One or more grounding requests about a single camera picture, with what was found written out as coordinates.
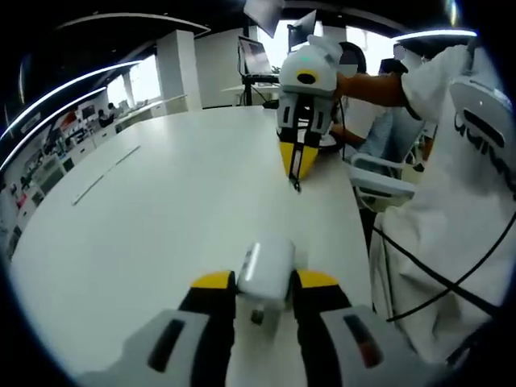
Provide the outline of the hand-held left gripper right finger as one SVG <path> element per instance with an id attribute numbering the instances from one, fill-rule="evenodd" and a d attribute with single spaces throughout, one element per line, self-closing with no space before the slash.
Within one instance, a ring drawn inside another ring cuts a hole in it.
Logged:
<path id="1" fill-rule="evenodd" d="M 439 367 L 368 306 L 352 306 L 339 282 L 300 269 L 291 276 L 298 343 L 309 386 L 433 386 Z"/>

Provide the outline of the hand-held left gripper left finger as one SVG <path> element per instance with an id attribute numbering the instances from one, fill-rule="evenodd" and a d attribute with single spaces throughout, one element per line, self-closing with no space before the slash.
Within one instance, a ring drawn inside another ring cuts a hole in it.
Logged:
<path id="1" fill-rule="evenodd" d="M 123 344 L 102 371 L 80 386 L 223 386 L 235 342 L 236 288 L 231 270 L 193 282 L 176 309 L 163 310 Z"/>

